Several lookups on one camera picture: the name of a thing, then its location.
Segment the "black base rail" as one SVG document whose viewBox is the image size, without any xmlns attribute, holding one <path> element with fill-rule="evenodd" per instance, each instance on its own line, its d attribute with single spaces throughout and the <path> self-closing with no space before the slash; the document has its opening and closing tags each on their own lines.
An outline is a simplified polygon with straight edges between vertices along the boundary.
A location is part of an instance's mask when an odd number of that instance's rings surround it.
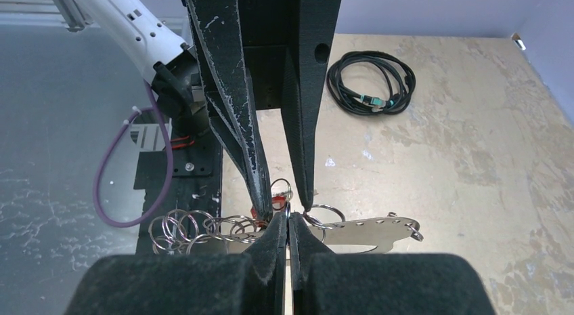
<svg viewBox="0 0 574 315">
<path fill-rule="evenodd" d="M 136 254 L 180 254 L 208 246 L 205 220 L 221 215 L 223 149 L 211 131 L 202 136 L 174 135 L 173 171 L 169 189 L 162 190 L 167 173 L 166 146 L 160 126 L 140 121 L 130 126 L 130 137 L 140 148 L 134 189 L 144 190 Z"/>
</svg>

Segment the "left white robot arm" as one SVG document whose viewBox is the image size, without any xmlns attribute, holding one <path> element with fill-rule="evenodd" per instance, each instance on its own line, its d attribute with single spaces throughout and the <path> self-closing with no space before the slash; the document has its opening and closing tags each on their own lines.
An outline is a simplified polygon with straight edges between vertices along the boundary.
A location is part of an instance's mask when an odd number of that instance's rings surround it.
<svg viewBox="0 0 574 315">
<path fill-rule="evenodd" d="M 315 133 L 342 0 L 181 0 L 192 42 L 140 0 L 74 3 L 120 45 L 187 134 L 203 117 L 244 178 L 259 219 L 271 182 L 257 111 L 281 112 L 299 200 L 313 206 Z"/>
</svg>

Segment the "aluminium frame extrusion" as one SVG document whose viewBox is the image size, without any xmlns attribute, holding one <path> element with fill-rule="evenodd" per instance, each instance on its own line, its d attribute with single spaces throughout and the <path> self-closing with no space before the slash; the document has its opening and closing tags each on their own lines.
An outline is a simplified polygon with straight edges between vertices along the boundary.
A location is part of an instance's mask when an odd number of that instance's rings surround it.
<svg viewBox="0 0 574 315">
<path fill-rule="evenodd" d="M 181 0 L 140 0 L 163 24 L 180 30 L 187 20 Z M 1 0 L 1 24 L 65 27 L 72 32 L 94 24 L 72 0 Z"/>
</svg>

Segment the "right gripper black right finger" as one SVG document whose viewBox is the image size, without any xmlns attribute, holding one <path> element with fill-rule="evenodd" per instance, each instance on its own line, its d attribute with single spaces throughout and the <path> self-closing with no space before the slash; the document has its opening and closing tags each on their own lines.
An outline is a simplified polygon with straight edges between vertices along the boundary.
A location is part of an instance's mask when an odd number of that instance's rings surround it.
<svg viewBox="0 0 574 315">
<path fill-rule="evenodd" d="M 336 254 L 289 218 L 295 314 L 495 314 L 482 280 L 452 254 Z"/>
</svg>

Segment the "metal keyring plate with rings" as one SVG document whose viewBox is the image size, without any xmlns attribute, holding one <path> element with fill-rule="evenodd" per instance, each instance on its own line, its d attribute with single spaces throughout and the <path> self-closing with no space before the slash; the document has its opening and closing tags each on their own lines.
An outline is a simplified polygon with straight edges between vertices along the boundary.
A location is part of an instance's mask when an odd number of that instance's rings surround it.
<svg viewBox="0 0 574 315">
<path fill-rule="evenodd" d="M 223 210 L 221 194 L 221 215 L 208 218 L 205 222 L 206 233 L 210 236 L 208 246 L 217 245 L 218 253 L 241 253 L 270 227 L 269 222 L 258 222 L 250 215 L 246 203 L 237 208 Z M 423 241 L 420 224 L 414 219 L 400 217 L 390 212 L 384 217 L 347 220 L 344 214 L 330 205 L 314 205 L 310 212 L 300 212 L 303 227 L 310 230 L 312 237 L 325 244 L 335 253 L 388 253 L 400 240 Z M 153 255 L 192 255 L 201 252 Z"/>
</svg>

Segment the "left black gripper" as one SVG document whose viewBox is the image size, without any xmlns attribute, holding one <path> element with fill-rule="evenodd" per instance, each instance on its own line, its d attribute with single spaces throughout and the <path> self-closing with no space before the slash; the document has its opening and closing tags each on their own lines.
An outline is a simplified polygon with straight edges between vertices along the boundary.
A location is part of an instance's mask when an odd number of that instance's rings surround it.
<svg viewBox="0 0 574 315">
<path fill-rule="evenodd" d="M 315 133 L 341 0 L 185 0 L 210 126 L 251 205 L 271 199 L 256 110 L 279 108 L 299 200 L 313 204 Z"/>
</svg>

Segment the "red-headed key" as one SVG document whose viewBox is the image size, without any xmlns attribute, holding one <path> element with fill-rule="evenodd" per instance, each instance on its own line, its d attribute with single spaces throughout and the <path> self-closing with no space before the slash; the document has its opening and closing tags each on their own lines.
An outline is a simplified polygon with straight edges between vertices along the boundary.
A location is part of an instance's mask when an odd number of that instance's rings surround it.
<svg viewBox="0 0 574 315">
<path fill-rule="evenodd" d="M 264 209 L 257 211 L 255 207 L 250 210 L 250 215 L 258 222 L 268 222 L 275 213 L 285 211 L 288 199 L 286 195 L 275 195 L 270 200 L 265 201 Z"/>
</svg>

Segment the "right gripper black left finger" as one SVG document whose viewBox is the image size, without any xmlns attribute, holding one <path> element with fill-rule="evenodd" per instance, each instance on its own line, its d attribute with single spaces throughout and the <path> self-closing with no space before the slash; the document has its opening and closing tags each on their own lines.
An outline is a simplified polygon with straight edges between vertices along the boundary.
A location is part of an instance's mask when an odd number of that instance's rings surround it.
<svg viewBox="0 0 574 315">
<path fill-rule="evenodd" d="M 282 314 L 287 218 L 239 254 L 113 255 L 94 263 L 66 314 Z"/>
</svg>

